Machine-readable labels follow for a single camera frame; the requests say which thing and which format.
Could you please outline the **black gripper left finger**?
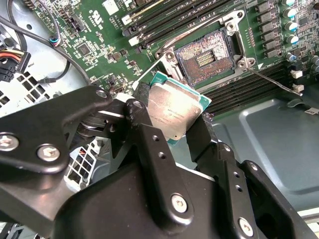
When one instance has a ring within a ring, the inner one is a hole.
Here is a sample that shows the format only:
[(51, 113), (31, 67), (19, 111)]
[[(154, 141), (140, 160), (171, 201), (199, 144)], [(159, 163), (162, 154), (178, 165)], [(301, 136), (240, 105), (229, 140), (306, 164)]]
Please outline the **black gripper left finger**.
[(0, 211), (28, 226), (56, 219), (64, 203), (58, 187), (70, 161), (69, 148), (79, 124), (101, 114), (101, 137), (116, 141), (120, 161), (139, 161), (152, 217), (161, 227), (186, 227), (193, 204), (160, 129), (153, 127), (146, 106), (135, 99), (114, 101), (109, 93), (88, 86), (2, 117), (0, 134), (12, 138), (0, 150)]

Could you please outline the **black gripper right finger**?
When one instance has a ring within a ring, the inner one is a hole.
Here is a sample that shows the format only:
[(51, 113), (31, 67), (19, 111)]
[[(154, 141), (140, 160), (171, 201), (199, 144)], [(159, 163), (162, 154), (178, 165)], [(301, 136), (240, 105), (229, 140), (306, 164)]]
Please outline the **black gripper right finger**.
[(312, 231), (255, 162), (236, 160), (220, 142), (210, 116), (199, 116), (186, 133), (196, 170), (216, 184), (218, 222), (230, 239), (310, 239)]

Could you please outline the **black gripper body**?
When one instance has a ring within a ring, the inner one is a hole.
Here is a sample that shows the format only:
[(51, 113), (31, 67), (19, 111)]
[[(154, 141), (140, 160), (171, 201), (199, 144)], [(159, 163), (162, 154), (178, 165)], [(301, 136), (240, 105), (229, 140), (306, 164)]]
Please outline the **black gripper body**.
[(78, 192), (55, 219), (55, 239), (231, 239), (230, 223), (221, 213), (217, 184), (178, 165), (194, 205), (192, 223), (169, 234), (153, 220), (142, 171), (133, 163)]

